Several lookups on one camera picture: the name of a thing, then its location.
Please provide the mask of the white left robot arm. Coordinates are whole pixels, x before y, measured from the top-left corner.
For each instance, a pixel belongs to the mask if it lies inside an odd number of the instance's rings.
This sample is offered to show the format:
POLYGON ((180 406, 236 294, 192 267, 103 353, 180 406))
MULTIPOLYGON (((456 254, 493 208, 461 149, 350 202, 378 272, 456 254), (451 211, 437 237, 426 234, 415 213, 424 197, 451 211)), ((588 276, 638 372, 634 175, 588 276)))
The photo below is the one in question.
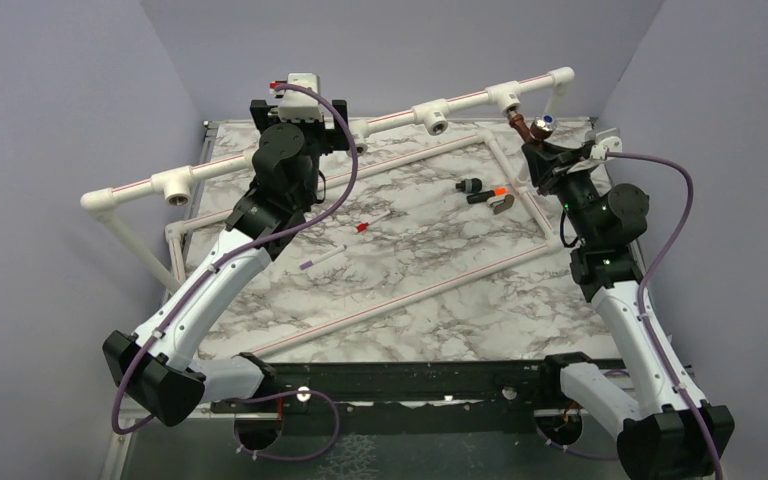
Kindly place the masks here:
POLYGON ((326 104, 334 119, 279 118, 274 106, 254 100, 260 133, 252 156, 254 177, 234 205, 203 262, 156 314, 133 333, 113 331, 102 352, 117 386, 111 412, 124 435, 153 419, 166 426, 185 420, 198 405, 239 400, 250 410, 273 401, 273 372, 251 353, 198 361, 196 351, 213 324, 245 286, 277 259, 295 235, 331 214, 321 203, 319 159, 336 151, 357 153, 344 100, 326 104))

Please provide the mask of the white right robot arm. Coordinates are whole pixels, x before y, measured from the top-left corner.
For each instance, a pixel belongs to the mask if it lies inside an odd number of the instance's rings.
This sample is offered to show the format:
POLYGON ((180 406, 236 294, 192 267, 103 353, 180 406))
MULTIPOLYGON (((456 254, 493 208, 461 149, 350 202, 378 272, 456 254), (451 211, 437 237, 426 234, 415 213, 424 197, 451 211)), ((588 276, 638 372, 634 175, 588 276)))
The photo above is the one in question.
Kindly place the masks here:
POLYGON ((546 362, 539 398, 584 408, 614 438, 632 479, 722 478, 734 418, 710 402, 672 349, 648 292, 654 270, 641 267, 632 250, 647 229, 648 195, 630 183, 598 192, 592 171, 614 152, 597 143, 565 148, 530 140, 522 151, 534 188, 559 200, 577 235, 573 280, 608 327, 633 385, 625 392, 593 360, 565 354, 546 362))

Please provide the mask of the brown water faucet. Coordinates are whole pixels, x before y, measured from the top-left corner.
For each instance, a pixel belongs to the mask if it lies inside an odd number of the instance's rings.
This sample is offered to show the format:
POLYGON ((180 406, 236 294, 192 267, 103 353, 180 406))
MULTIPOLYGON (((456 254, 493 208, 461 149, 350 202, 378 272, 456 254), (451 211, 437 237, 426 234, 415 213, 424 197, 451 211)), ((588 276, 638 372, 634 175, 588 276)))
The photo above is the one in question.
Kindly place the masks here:
POLYGON ((508 125, 528 144, 541 143, 556 130, 555 119, 548 114, 527 120, 522 114, 511 110, 507 112, 507 118, 508 125))

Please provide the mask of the white PVC pipe frame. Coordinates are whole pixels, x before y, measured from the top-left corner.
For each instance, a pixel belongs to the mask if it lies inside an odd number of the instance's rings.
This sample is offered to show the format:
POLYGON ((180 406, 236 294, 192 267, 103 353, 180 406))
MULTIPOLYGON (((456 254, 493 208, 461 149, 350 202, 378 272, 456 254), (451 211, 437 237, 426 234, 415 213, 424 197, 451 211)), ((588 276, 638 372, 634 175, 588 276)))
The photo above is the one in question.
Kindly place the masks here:
MULTIPOLYGON (((371 177, 414 161, 425 160, 432 156, 444 154, 454 149, 465 148, 473 144, 484 144, 491 150, 498 165, 508 175, 509 181, 513 184, 510 190, 524 203, 526 210, 531 214, 533 220, 544 234, 545 241, 530 250, 511 255, 496 263, 438 282, 427 288, 410 292, 401 297, 391 299, 366 310, 358 311, 352 315, 338 318, 329 323, 309 328, 295 336, 277 340, 258 348, 258 353, 267 355, 294 348, 299 344, 331 334, 342 328, 359 324, 384 314, 389 314, 397 309, 423 301, 437 294, 447 292, 508 268, 516 267, 560 251, 561 243, 559 240, 553 238, 553 231, 548 218, 537 205, 534 198, 515 184, 517 179, 512 173, 510 162, 501 152, 495 137, 487 131, 480 131, 471 136, 457 138, 449 142, 434 145, 425 150, 414 151, 387 162, 381 162, 367 167, 360 166, 359 158, 368 148, 366 142, 369 136, 380 132, 393 130, 407 125, 422 125, 430 135, 440 135, 447 130, 447 116, 453 111, 466 110, 483 105, 495 105, 502 113, 507 115, 507 112, 511 110, 518 112, 520 95, 544 88, 549 88, 552 91, 547 102, 547 106, 552 108, 557 99, 565 94, 566 88, 568 84, 572 82, 573 78, 573 69, 570 67, 562 67, 537 77, 493 85, 482 91, 465 94, 452 99, 431 100, 414 105, 408 110, 371 120, 348 120, 349 129, 352 138, 356 143, 357 150, 355 155, 346 152, 351 161, 351 169, 348 173, 341 176, 332 178, 324 177, 323 180, 319 181, 319 188, 321 188, 322 191, 325 189, 327 183, 332 183, 335 186, 342 185, 345 188, 341 196, 338 197, 332 205, 336 208, 334 213, 348 200, 354 185, 360 179, 371 177)), ((306 94, 311 98, 316 99, 320 103, 320 109, 324 116, 323 120, 326 122, 326 126, 333 127, 333 115, 325 107, 326 104, 330 102, 322 98, 319 93, 316 94, 296 85, 284 84, 277 87, 277 90, 288 89, 296 90, 299 93, 306 94)), ((140 180, 129 185, 87 192, 81 197, 80 204, 89 215, 105 225, 108 231, 110 231, 129 251, 135 254, 172 296, 188 279, 188 277, 183 275, 182 261, 174 259, 172 261, 172 267, 166 269, 159 259, 148 251, 147 246, 135 237, 133 231, 119 219, 116 214, 117 207, 153 194, 163 196, 170 204, 173 204, 176 201, 186 203, 191 199, 191 189, 194 185, 212 178, 239 171, 246 166, 251 166, 253 168, 253 154, 254 153, 241 154, 236 157, 229 157, 197 166, 185 166, 170 169, 155 173, 148 179, 140 180)), ((215 223, 219 220, 226 220, 231 212, 232 209, 229 209, 213 215, 198 217, 193 220, 192 224, 194 227, 200 228, 203 225, 215 223)))

